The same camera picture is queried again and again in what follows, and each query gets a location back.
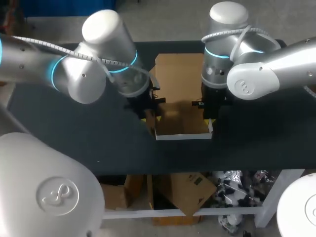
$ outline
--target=box flap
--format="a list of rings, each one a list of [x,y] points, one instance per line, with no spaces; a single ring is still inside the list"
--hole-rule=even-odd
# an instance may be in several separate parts
[[[127,175],[124,187],[132,198],[137,198],[140,195],[144,181],[144,175]]]
[[[156,124],[156,134],[207,134],[208,125],[203,119],[203,110],[192,106],[192,101],[202,98],[201,70],[203,54],[159,54],[155,72],[160,90],[158,98],[161,120]]]
[[[156,77],[159,98],[167,103],[195,101],[201,95],[203,54],[159,54],[156,58]]]
[[[128,208],[129,200],[124,186],[101,184],[106,209]]]
[[[201,173],[160,175],[159,191],[186,216],[192,216],[215,193],[216,187]]]

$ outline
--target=black table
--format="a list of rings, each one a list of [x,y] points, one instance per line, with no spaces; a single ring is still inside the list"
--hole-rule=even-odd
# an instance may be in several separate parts
[[[199,41],[136,45],[148,70],[158,53],[203,53],[204,47]],[[223,107],[211,141],[155,141],[126,104],[110,83],[90,105],[19,84],[9,110],[36,137],[96,175],[316,168],[316,102],[302,88]]]

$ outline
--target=robot logo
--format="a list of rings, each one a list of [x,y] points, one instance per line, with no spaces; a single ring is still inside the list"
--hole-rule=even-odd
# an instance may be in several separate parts
[[[44,212],[54,216],[62,216],[75,209],[79,201],[79,192],[71,180],[51,177],[39,185],[36,199]]]
[[[305,204],[305,215],[316,226],[316,195],[311,196]]]

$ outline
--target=cardboard box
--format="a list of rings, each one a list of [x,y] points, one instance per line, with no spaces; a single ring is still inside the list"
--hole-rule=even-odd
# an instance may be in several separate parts
[[[201,173],[160,175],[157,188],[186,216],[193,216],[216,192],[216,186]]]
[[[156,121],[157,140],[211,139],[212,123],[203,119],[203,110],[192,106],[202,98],[201,70],[203,54],[159,54],[151,73],[156,75],[161,119]]]
[[[105,208],[116,210],[128,208],[134,199],[139,197],[144,176],[121,175],[98,177],[101,184]]]
[[[152,177],[147,175],[147,188],[149,205],[151,209],[156,207],[155,189],[167,198],[175,207],[179,208],[189,218],[169,218],[168,220],[154,219],[154,223],[165,225],[169,223],[194,224],[200,218],[192,216],[216,191],[216,187],[201,173],[175,173]]]

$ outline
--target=concrete floor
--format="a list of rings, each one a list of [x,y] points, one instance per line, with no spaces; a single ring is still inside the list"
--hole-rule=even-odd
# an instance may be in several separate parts
[[[250,14],[249,23],[262,28],[287,44],[316,35],[314,0],[233,0]],[[200,40],[207,34],[208,13],[219,0],[119,0],[118,12],[134,41]],[[57,43],[80,42],[86,17],[29,18],[32,36]],[[242,229],[256,237],[279,237],[275,218],[265,229],[254,229],[248,217]],[[224,237],[216,217],[183,227],[154,227],[151,219],[107,220],[98,237]]]
[[[134,41],[200,40],[207,34],[208,13],[220,0],[118,0],[118,12]],[[242,3],[249,23],[287,44],[316,35],[313,0],[233,0]],[[28,18],[32,36],[50,42],[80,42],[86,17]]]

